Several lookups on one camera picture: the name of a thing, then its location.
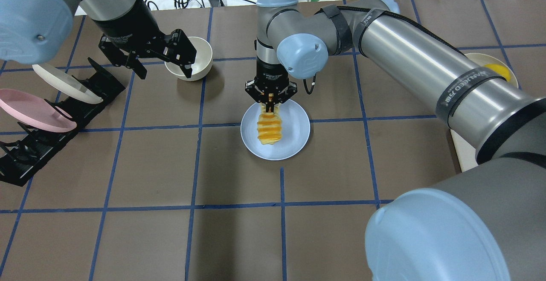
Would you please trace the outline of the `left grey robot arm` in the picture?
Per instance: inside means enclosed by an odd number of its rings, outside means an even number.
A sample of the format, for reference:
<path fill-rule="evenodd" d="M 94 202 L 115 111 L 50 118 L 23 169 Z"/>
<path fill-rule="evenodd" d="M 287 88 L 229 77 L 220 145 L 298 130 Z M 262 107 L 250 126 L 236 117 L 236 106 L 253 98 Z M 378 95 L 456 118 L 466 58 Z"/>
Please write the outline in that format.
<path fill-rule="evenodd" d="M 181 29 L 164 34 L 144 0 L 0 0 L 0 57 L 20 64 L 53 59 L 73 26 L 78 7 L 101 29 L 99 49 L 115 67 L 147 71 L 139 59 L 180 67 L 189 78 L 197 50 Z"/>

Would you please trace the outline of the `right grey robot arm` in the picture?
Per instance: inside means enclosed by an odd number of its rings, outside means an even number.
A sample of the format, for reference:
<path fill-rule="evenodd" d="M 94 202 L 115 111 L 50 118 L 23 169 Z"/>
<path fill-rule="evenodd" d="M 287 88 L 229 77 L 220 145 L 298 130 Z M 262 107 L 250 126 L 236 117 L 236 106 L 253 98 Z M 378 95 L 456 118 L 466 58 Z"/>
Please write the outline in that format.
<path fill-rule="evenodd" d="M 363 93 L 367 119 L 310 123 L 308 143 L 288 160 L 266 161 L 246 151 L 248 175 L 277 178 L 275 203 L 250 207 L 253 240 L 247 271 L 224 273 L 225 281 L 372 281 L 365 226 L 390 200 L 436 184 L 459 171 L 449 131 L 416 98 L 370 60 L 331 60 L 317 92 L 317 106 L 301 98 L 308 112 L 320 108 L 359 109 Z"/>

